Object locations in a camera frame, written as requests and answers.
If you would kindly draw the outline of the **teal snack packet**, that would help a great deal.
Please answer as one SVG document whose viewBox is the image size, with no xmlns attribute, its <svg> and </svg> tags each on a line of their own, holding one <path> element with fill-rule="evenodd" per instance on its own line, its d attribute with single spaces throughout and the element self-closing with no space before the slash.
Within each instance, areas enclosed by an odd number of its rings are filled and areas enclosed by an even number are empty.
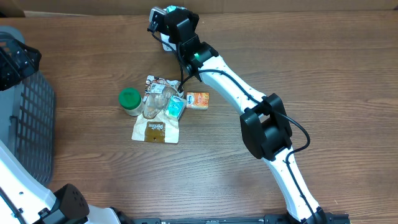
<svg viewBox="0 0 398 224">
<path fill-rule="evenodd" d="M 170 12 L 176 10 L 176 9 L 185 10 L 185 7 L 169 5 L 169 6 L 167 6 L 167 7 L 165 8 L 165 11 L 166 11 L 167 13 L 170 13 Z"/>
</svg>

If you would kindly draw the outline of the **orange tissue pack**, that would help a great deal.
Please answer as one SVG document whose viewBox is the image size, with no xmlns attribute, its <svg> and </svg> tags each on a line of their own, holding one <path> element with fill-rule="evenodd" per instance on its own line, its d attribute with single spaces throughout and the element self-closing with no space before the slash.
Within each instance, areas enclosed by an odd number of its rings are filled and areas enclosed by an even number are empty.
<svg viewBox="0 0 398 224">
<path fill-rule="evenodd" d="M 187 92 L 187 108 L 193 110 L 207 110 L 209 107 L 210 94 L 206 92 Z"/>
</svg>

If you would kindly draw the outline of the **small teal tissue pack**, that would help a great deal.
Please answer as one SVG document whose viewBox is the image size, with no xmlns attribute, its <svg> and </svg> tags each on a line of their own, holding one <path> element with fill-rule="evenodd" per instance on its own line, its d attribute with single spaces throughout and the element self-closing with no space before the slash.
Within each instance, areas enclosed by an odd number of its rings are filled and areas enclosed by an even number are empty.
<svg viewBox="0 0 398 224">
<path fill-rule="evenodd" d="M 165 114 L 172 119 L 179 120 L 186 107 L 187 101 L 179 96 L 171 96 Z"/>
</svg>

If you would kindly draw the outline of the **clear jar white contents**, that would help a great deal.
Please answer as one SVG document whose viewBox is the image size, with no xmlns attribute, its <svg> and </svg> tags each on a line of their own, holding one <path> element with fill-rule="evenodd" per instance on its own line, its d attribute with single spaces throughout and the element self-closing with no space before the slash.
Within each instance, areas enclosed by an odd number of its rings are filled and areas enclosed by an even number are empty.
<svg viewBox="0 0 398 224">
<path fill-rule="evenodd" d="M 120 92 L 119 104 L 131 116 L 139 116 L 144 111 L 141 94 L 134 88 L 125 88 Z"/>
</svg>

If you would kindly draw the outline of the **beige dried mushroom bag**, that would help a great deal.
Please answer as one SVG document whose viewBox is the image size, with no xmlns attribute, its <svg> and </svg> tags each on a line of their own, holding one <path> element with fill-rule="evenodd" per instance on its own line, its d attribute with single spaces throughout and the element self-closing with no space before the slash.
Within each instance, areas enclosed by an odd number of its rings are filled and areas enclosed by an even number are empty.
<svg viewBox="0 0 398 224">
<path fill-rule="evenodd" d="M 178 92 L 180 82 L 149 75 L 144 89 L 144 111 L 133 127 L 132 139 L 144 142 L 176 144 L 179 141 L 179 120 L 169 118 L 166 107 L 171 96 L 183 98 Z"/>
</svg>

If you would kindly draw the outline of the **green bottle cap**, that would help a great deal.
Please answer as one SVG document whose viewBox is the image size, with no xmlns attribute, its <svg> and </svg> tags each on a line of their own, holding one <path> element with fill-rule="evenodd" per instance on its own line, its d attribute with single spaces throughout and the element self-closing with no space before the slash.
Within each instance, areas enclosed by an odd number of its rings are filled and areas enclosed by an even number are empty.
<svg viewBox="0 0 398 224">
<path fill-rule="evenodd" d="M 140 93 L 134 88 L 125 88 L 119 94 L 119 103 L 123 108 L 132 110 L 142 101 Z"/>
</svg>

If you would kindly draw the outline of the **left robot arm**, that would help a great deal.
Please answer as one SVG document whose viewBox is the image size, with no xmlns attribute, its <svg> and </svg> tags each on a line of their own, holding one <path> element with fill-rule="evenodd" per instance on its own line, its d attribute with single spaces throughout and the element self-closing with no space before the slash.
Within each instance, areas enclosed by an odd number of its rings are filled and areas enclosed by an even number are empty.
<svg viewBox="0 0 398 224">
<path fill-rule="evenodd" d="M 1 27 L 1 223 L 132 223 L 122 211 L 88 204 L 53 174 L 55 92 L 41 54 L 13 27 Z"/>
</svg>

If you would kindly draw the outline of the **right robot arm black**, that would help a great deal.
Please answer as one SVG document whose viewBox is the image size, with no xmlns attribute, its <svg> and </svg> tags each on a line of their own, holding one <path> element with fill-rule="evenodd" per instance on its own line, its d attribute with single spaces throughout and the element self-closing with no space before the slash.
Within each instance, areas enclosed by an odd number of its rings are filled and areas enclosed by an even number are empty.
<svg viewBox="0 0 398 224">
<path fill-rule="evenodd" d="M 175 54 L 181 72 L 215 89 L 240 116 L 244 145 L 265 161 L 285 198 L 293 223 L 326 223 L 325 212 L 312 197 L 295 161 L 292 129 L 298 122 L 288 117 L 282 100 L 253 89 L 235 74 L 195 32 L 199 16 L 183 7 L 152 8 L 151 32 L 168 37 L 164 43 Z"/>
</svg>

